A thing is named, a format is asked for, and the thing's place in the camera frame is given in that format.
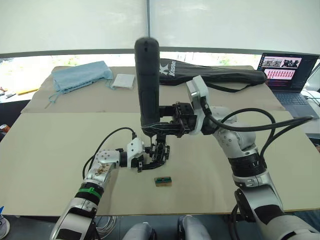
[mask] black bag strap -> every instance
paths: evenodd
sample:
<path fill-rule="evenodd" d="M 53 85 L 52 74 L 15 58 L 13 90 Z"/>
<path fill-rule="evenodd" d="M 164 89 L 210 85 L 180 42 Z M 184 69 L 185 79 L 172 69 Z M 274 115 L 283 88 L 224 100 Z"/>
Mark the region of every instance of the black bag strap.
<path fill-rule="evenodd" d="M 248 85 L 246 85 L 245 87 L 243 87 L 241 89 L 232 89 L 232 88 L 228 88 L 228 87 L 224 87 L 224 86 L 215 85 L 215 84 L 213 84 L 211 82 L 206 82 L 205 84 L 210 88 L 217 89 L 217 90 L 220 90 L 220 91 L 224 91 L 224 92 L 227 92 L 227 93 L 236 93 L 236 92 L 239 92 L 239 91 L 241 91 L 243 89 L 246 89 L 248 87 L 253 87 L 253 86 L 257 85 L 256 83 L 251 83 L 251 84 L 248 84 Z"/>

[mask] green band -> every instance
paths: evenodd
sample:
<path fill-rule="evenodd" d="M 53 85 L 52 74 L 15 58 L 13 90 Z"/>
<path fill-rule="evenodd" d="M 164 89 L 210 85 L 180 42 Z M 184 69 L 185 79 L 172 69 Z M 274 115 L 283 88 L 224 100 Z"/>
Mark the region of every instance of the green band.
<path fill-rule="evenodd" d="M 93 195 L 95 195 L 96 197 L 98 197 L 99 200 L 101 199 L 101 195 L 100 195 L 98 192 L 95 191 L 95 188 L 94 188 L 94 187 L 90 187 L 90 188 L 80 188 L 78 192 L 79 192 L 79 193 L 83 193 L 83 192 L 85 192 L 85 193 L 90 193 L 90 194 L 93 194 Z"/>

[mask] white logo on bag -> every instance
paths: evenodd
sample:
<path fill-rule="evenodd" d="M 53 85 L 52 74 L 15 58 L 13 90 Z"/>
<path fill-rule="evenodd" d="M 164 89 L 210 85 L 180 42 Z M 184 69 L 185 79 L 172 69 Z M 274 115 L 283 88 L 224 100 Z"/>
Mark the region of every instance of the white logo on bag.
<path fill-rule="evenodd" d="M 161 66 L 160 64 L 160 68 L 159 68 L 159 72 L 161 74 L 164 74 L 164 75 L 171 75 L 171 76 L 175 76 L 175 71 L 176 71 L 176 61 L 172 61 L 171 62 L 171 66 L 170 66 L 170 70 L 169 70 L 169 63 L 165 66 Z"/>

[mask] black carrying bag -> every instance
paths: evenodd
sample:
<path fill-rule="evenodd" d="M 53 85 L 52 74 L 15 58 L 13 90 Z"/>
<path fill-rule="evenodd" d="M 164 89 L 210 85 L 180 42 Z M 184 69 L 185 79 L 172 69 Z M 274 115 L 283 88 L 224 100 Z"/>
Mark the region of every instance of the black carrying bag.
<path fill-rule="evenodd" d="M 263 84 L 267 80 L 267 76 L 262 71 L 199 66 L 166 58 L 160 59 L 159 71 L 161 85 L 176 86 L 201 75 L 208 87 L 228 93 L 236 93 L 248 87 Z M 241 89 L 232 89 L 215 83 L 244 83 L 247 85 Z"/>

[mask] blue towel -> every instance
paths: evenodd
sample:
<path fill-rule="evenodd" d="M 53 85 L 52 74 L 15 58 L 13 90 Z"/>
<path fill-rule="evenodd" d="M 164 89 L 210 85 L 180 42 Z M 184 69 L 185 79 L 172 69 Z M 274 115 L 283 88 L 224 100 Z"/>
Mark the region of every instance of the blue towel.
<path fill-rule="evenodd" d="M 49 97 L 55 103 L 59 95 L 88 86 L 96 81 L 112 80 L 113 74 L 104 61 L 92 62 L 52 72 L 53 85 L 56 93 Z"/>

